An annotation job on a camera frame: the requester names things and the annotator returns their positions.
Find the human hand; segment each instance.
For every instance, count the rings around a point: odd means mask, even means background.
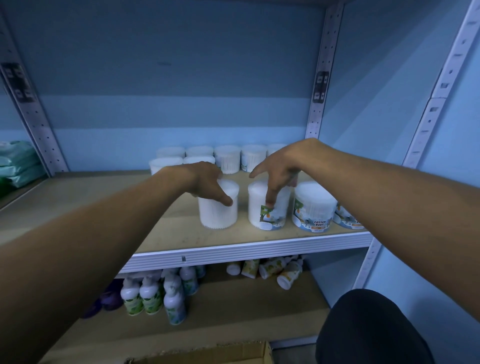
[[[269,155],[253,169],[250,178],[264,172],[268,173],[268,190],[265,198],[267,207],[274,207],[276,197],[283,187],[297,185],[298,173],[308,164],[308,156],[314,156],[315,150],[323,145],[315,138],[301,140]]]
[[[223,192],[218,184],[222,178],[222,171],[215,164],[209,162],[198,162],[176,166],[190,174],[192,182],[187,190],[195,197],[208,198],[218,201],[225,206],[232,206],[233,200]]]

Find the dark pants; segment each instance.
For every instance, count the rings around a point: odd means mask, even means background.
[[[432,364],[418,331],[388,298],[352,290],[333,306],[318,335],[318,364]]]

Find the cardboard box flap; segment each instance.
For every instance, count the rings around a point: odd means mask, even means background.
[[[196,349],[190,352],[165,352],[125,364],[273,364],[268,342],[244,342]]]

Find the lower shelf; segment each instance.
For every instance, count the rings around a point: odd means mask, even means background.
[[[225,265],[208,267],[199,291],[187,302],[187,319],[171,326],[157,314],[130,317],[124,308],[79,320],[55,344],[43,363],[121,363],[172,349],[251,340],[288,340],[317,335],[329,312],[310,274],[289,291],[275,278],[229,276]]]

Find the perforated metal post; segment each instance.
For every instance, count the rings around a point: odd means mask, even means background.
[[[0,9],[0,64],[5,88],[49,176],[68,167]]]
[[[480,0],[472,0],[413,135],[402,166],[417,168],[450,90],[480,27]],[[352,289],[363,288],[382,245],[373,238]]]
[[[325,99],[335,56],[336,42],[340,30],[340,23],[342,22],[343,7],[344,2],[339,1],[328,7],[325,14],[324,30],[318,55],[317,72],[313,84],[312,100],[310,103],[310,113],[308,116],[305,139],[318,138],[320,133],[320,125],[322,124],[322,117],[325,108]]]

